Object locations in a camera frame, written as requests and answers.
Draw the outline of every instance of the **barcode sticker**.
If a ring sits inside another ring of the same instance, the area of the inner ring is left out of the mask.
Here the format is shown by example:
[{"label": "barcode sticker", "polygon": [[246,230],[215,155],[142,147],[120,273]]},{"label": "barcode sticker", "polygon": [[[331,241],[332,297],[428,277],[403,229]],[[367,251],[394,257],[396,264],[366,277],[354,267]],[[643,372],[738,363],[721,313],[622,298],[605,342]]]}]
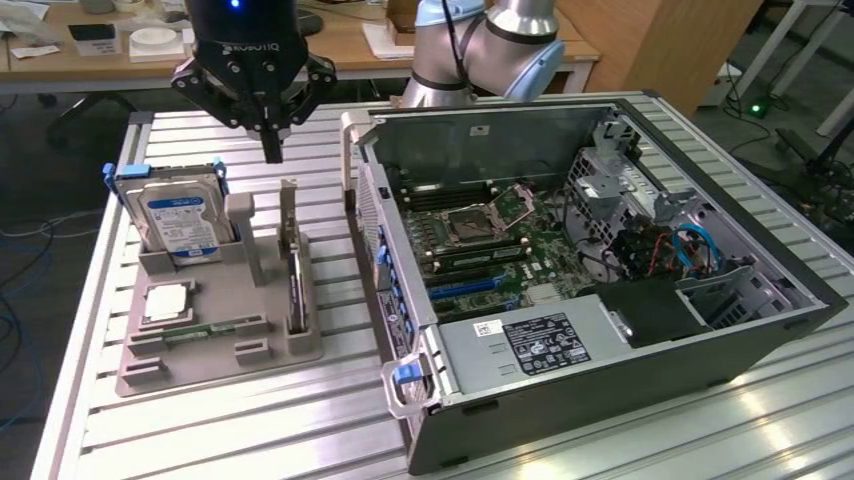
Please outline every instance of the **barcode sticker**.
[{"label": "barcode sticker", "polygon": [[502,333],[505,330],[502,329],[503,323],[502,319],[496,318],[495,320],[490,320],[488,322],[479,322],[474,324],[475,334],[479,337],[486,337],[487,335],[495,335],[496,333]]}]

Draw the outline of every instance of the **motherboard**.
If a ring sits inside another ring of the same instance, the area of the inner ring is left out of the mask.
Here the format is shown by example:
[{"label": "motherboard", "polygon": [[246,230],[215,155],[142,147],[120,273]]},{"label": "motherboard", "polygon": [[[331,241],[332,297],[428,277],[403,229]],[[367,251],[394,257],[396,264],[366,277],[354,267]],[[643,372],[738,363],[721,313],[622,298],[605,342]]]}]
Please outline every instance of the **motherboard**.
[{"label": "motherboard", "polygon": [[517,182],[404,191],[404,226],[440,323],[567,300],[595,283],[553,197]]}]

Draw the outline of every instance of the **white paper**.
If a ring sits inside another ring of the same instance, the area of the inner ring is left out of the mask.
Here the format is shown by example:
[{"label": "white paper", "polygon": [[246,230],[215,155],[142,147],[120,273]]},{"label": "white paper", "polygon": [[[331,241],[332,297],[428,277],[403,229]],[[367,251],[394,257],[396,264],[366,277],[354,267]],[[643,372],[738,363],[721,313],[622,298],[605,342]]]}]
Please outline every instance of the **white paper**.
[{"label": "white paper", "polygon": [[[19,7],[25,7],[33,13],[33,15],[39,17],[39,20],[44,20],[44,16],[48,14],[48,9],[51,8],[47,5],[41,5],[40,3],[9,2],[8,0],[0,0],[0,5],[12,5]],[[0,32],[11,32],[11,31],[12,29],[9,29],[5,23],[3,23],[3,20],[0,20]]]},{"label": "white paper", "polygon": [[28,57],[40,57],[41,55],[47,55],[48,53],[59,52],[59,48],[53,45],[48,45],[47,47],[36,47],[36,48],[13,48],[9,50],[15,58],[28,58]]},{"label": "white paper", "polygon": [[371,46],[371,52],[376,58],[380,60],[412,58],[412,55],[415,54],[415,47],[402,47],[395,45],[395,42],[386,31],[386,25],[363,23],[362,32],[364,33],[364,38]]}]

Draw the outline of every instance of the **power supply label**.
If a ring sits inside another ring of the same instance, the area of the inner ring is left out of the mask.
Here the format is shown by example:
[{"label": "power supply label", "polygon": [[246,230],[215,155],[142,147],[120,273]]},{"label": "power supply label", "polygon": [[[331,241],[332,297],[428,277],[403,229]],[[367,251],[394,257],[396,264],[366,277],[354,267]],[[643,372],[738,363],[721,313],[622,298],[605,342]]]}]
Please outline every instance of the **power supply label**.
[{"label": "power supply label", "polygon": [[563,313],[505,325],[522,371],[538,375],[590,361],[590,354]]}]

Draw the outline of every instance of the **robotic arm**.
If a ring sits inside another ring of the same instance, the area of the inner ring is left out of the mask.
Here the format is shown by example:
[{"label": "robotic arm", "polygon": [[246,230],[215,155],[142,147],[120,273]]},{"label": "robotic arm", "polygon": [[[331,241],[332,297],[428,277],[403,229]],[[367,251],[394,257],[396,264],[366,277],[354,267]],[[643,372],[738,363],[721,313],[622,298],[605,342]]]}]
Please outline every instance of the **robotic arm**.
[{"label": "robotic arm", "polygon": [[[186,0],[196,34],[194,58],[172,87],[226,126],[260,138],[267,163],[282,163],[282,140],[336,83],[335,66],[308,52],[295,0]],[[466,105],[476,85],[531,101],[561,65],[554,0],[422,0],[412,79],[403,107]],[[283,98],[302,68],[308,83]]]},{"label": "robotic arm", "polygon": [[471,85],[534,100],[563,59],[554,8],[554,0],[496,0],[488,11],[483,0],[422,0],[402,106],[470,104]]},{"label": "robotic arm", "polygon": [[[196,35],[194,58],[175,88],[226,126],[260,138],[267,163],[282,163],[282,140],[332,90],[335,65],[308,52],[294,0],[187,0]],[[306,67],[308,83],[284,91]]]}]

